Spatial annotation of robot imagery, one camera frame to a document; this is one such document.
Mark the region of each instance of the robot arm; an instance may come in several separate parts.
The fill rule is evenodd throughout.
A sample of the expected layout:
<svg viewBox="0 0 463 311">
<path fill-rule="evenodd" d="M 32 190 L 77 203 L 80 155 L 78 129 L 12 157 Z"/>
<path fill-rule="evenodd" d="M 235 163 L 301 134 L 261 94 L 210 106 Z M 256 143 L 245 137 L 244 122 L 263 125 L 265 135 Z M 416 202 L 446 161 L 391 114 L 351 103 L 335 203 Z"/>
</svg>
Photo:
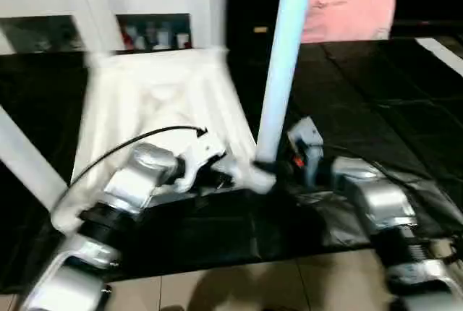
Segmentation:
<svg viewBox="0 0 463 311">
<path fill-rule="evenodd" d="M 225 152 L 211 133 L 179 156 L 147 143 L 136 145 L 95 205 L 80 214 L 82 225 L 60 244 L 17 310 L 103 310 L 111 289 L 95 272 L 118 265 L 126 238 L 146 208 L 195 196 L 188 191 L 198 171 L 214 158 L 219 160 L 211 169 L 228 174 L 238 187 L 267 192 L 273 186 L 274 175 Z"/>
<path fill-rule="evenodd" d="M 297 124 L 289 139 L 304 160 L 306 185 L 329 187 L 354 206 L 396 296 L 390 310 L 463 310 L 459 285 L 417 239 L 417 217 L 399 185 L 362 159 L 323 159 L 323 141 L 310 119 Z"/>
</svg>

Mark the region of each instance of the black surface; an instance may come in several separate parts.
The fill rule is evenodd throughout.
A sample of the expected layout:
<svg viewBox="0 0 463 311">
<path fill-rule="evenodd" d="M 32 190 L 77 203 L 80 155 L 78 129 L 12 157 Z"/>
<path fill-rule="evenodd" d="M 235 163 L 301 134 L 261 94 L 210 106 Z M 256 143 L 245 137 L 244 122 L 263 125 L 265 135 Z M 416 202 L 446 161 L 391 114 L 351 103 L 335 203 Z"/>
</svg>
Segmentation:
<svg viewBox="0 0 463 311">
<path fill-rule="evenodd" d="M 0 104 L 64 180 L 70 180 L 87 85 L 82 54 L 0 57 Z M 0 291 L 30 281 L 60 238 L 48 211 L 0 163 Z"/>
</svg>

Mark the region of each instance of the tile floor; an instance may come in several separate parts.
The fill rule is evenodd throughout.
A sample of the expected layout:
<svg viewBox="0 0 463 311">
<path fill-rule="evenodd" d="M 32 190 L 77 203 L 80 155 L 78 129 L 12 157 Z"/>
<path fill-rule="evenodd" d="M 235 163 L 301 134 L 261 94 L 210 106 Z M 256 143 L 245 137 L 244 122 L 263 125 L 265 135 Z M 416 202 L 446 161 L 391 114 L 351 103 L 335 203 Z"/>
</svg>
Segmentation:
<svg viewBox="0 0 463 311">
<path fill-rule="evenodd" d="M 387 310 L 382 276 L 370 250 L 319 255 L 116 282 L 106 310 Z M 13 304 L 0 296 L 0 311 Z"/>
</svg>

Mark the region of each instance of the cable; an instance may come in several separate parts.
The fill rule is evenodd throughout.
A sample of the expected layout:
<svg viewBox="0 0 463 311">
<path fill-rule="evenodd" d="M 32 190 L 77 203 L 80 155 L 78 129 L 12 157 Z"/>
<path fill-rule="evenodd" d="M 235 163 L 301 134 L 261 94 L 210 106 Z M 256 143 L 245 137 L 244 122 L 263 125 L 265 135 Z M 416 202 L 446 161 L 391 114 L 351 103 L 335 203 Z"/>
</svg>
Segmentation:
<svg viewBox="0 0 463 311">
<path fill-rule="evenodd" d="M 82 170 L 82 172 L 80 172 L 80 174 L 78 174 L 74 178 L 74 180 L 69 184 L 69 187 L 64 192 L 62 192 L 60 194 L 58 200 L 55 202 L 53 208 L 50 210 L 50 216 L 52 216 L 54 214 L 54 212 L 56 211 L 56 209 L 58 208 L 59 204 L 64 199 L 64 197 L 66 196 L 68 191 L 70 191 L 71 188 L 81 180 L 81 178 L 83 178 L 94 166 L 99 164 L 101 161 L 103 161 L 104 159 L 109 157 L 111 154 L 117 152 L 118 150 L 121 150 L 122 148 L 125 148 L 128 145 L 131 145 L 134 142 L 140 141 L 140 140 L 142 140 L 142 139 L 144 139 L 146 137 L 157 135 L 157 134 L 160 134 L 162 132 L 168 132 L 168 131 L 171 131 L 171 130 L 195 130 L 198 137 L 207 132 L 206 129 L 201 129 L 199 127 L 193 127 L 193 126 L 189 126 L 189 125 L 174 125 L 172 127 L 164 127 L 164 128 L 160 128 L 160 129 L 151 130 L 149 132 L 146 132 L 145 134 L 138 135 L 137 137 L 133 137 L 132 139 L 130 139 L 130 140 L 126 141 L 126 142 L 123 142 L 120 145 L 117 145 L 116 147 L 110 149 L 108 152 L 106 152 L 103 155 L 101 155 L 100 157 L 98 157 L 94 162 L 92 162 L 90 165 L 88 165 L 85 169 Z"/>
</svg>

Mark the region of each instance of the light blue pole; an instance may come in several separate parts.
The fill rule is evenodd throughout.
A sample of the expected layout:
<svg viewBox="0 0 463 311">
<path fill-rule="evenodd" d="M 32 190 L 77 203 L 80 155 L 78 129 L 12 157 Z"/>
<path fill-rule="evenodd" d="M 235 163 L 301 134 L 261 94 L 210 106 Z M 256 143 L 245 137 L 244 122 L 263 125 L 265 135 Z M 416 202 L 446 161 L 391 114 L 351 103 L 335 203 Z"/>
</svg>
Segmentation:
<svg viewBox="0 0 463 311">
<path fill-rule="evenodd" d="M 283 129 L 309 0 L 280 0 L 256 159 L 274 161 Z"/>
</svg>

